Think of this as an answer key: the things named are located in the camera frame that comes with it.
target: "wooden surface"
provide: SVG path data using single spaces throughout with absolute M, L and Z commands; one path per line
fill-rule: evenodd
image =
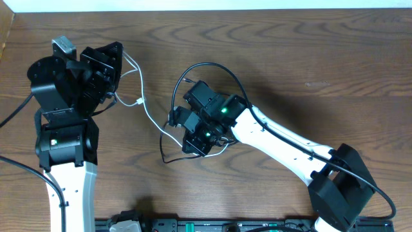
M 397 231 L 411 231 L 412 10 L 269 10 L 18 14 L 0 64 L 0 118 L 30 93 L 28 67 L 52 54 L 66 35 L 80 53 L 113 41 L 141 65 L 149 111 L 162 124 L 177 78 L 203 61 L 239 76 L 250 100 L 270 118 L 313 141 L 360 151 L 376 183 L 393 199 Z M 130 69 L 124 65 L 123 71 Z M 217 68 L 189 78 L 216 91 L 239 93 Z M 182 84 L 182 94 L 190 88 Z M 130 75 L 120 83 L 127 102 L 140 96 Z M 33 167 L 32 100 L 0 131 L 0 153 Z M 141 106 L 95 117 L 100 128 L 95 216 L 122 210 L 176 213 L 182 218 L 315 217 L 306 186 L 264 153 L 246 145 L 209 158 L 164 165 L 159 131 Z M 180 130 L 174 134 L 181 136 Z M 165 140 L 165 152 L 179 147 Z M 0 163 L 0 230 L 50 228 L 45 184 Z M 375 195 L 363 215 L 386 215 Z
M 6 47 L 6 40 L 12 27 L 13 18 L 14 13 L 11 9 L 6 6 L 3 0 L 0 1 L 0 60 Z

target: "white backdrop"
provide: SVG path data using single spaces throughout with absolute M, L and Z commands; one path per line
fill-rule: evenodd
M 412 8 L 412 0 L 4 0 L 15 12 Z

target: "wooden table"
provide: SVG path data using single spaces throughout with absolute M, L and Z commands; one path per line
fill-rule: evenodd
M 78 48 L 113 41 L 141 65 L 149 111 L 163 124 L 176 80 L 212 61 L 239 76 L 250 100 L 270 118 L 313 141 L 357 149 L 393 199 L 397 231 L 412 215 L 412 10 L 262 10 L 17 14 L 0 64 L 0 118 L 30 93 L 28 67 L 66 35 Z M 131 67 L 125 63 L 123 71 Z M 216 91 L 239 93 L 217 68 L 189 74 Z M 191 87 L 182 84 L 182 94 Z M 140 96 L 137 75 L 122 79 L 127 102 Z M 0 153 L 38 167 L 32 100 L 0 131 Z M 141 106 L 95 117 L 100 128 L 95 216 L 137 208 L 181 218 L 314 217 L 306 186 L 264 153 L 237 145 L 210 158 L 164 165 L 159 131 Z M 177 136 L 182 131 L 170 129 Z M 165 139 L 168 158 L 180 149 Z M 45 183 L 0 163 L 0 230 L 48 231 Z M 362 215 L 385 215 L 375 195 Z

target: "green component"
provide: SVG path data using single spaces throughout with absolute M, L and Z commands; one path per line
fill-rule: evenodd
M 270 223 L 269 226 L 277 226 L 277 223 Z M 273 230 L 271 229 L 269 232 L 278 232 L 277 229 Z
M 186 232 L 194 232 L 194 224 L 186 223 Z

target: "thin white wire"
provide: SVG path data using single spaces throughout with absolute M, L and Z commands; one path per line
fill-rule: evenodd
M 145 103 L 144 85 L 143 85 L 143 74 L 142 74 L 142 71 L 141 71 L 139 65 L 137 64 L 137 62 L 136 62 L 129 54 L 127 54 L 127 52 L 123 51 L 123 53 L 124 53 L 124 55 L 126 55 L 126 56 L 124 57 L 124 58 L 126 59 L 126 61 L 127 61 L 133 68 L 135 68 L 135 69 L 134 69 L 134 70 L 130 70 L 130 71 L 124 73 L 123 75 L 120 76 L 120 78 L 124 77 L 125 75 L 127 75 L 127 74 L 129 74 L 129 73 L 132 73 L 132 72 L 135 72 L 135 71 L 139 71 L 140 82 L 141 82 L 141 86 L 142 86 L 142 100 L 143 100 L 144 111 L 146 112 L 146 114 L 147 114 L 147 116 L 149 117 L 149 119 L 153 122 L 153 124 L 154 124 L 161 132 L 163 132 L 165 135 L 167 135 L 167 136 L 169 136 L 170 138 L 172 138 L 172 140 L 174 140 L 180 147 L 182 147 L 182 145 L 179 143 L 179 141 L 177 141 L 177 139 L 175 139 L 172 135 L 168 134 L 166 131 L 162 130 L 161 127 L 159 127 L 159 125 L 157 125 L 157 123 L 155 122 L 155 120 L 153 120 L 152 117 L 150 117 L 150 114 L 149 114 L 149 112 L 148 112 L 148 110 L 147 110 L 146 103 Z M 117 93 L 115 93 L 115 94 L 116 94 L 116 97 L 119 99 L 119 101 L 120 101 L 121 103 L 123 103 L 125 106 L 134 106 L 134 105 L 138 104 L 137 101 L 136 101 L 135 103 L 133 103 L 133 104 L 130 104 L 130 105 L 125 104 L 124 102 L 122 102 L 122 100 L 120 100 L 120 97 L 118 97 Z M 222 153 L 226 150 L 226 148 L 227 148 L 228 145 L 229 145 L 229 144 L 226 144 L 226 146 L 225 146 L 219 153 L 211 154 L 211 155 L 206 155 L 205 157 L 211 157 L 211 156 L 215 156 L 215 155 L 220 155 L 220 154 L 222 154 Z
M 152 119 L 152 117 L 150 117 L 149 112 L 147 111 L 147 107 L 146 107 L 146 103 L 145 103 L 145 97 L 144 97 L 144 85 L 143 85 L 143 75 L 142 75 L 142 71 L 139 67 L 139 65 L 137 64 L 137 62 L 129 55 L 127 54 L 125 51 L 123 51 L 124 55 L 126 55 L 129 59 L 131 59 L 134 64 L 136 65 L 136 67 L 134 65 L 131 64 L 131 66 L 135 67 L 137 69 L 137 71 L 139 71 L 140 74 L 140 82 L 142 83 L 142 100 L 143 100 L 143 107 L 144 107 L 144 111 L 146 112 L 147 116 L 149 117 L 149 119 L 153 122 L 153 124 L 160 130 L 162 131 L 165 135 L 169 136 L 170 138 L 172 138 L 172 140 L 174 140 L 180 147 L 182 147 L 182 145 L 180 144 L 179 141 L 177 141 L 177 139 L 175 139 L 172 135 L 168 134 L 166 131 L 162 130 L 161 127 L 159 127 L 159 125 L 157 125 L 157 123 Z

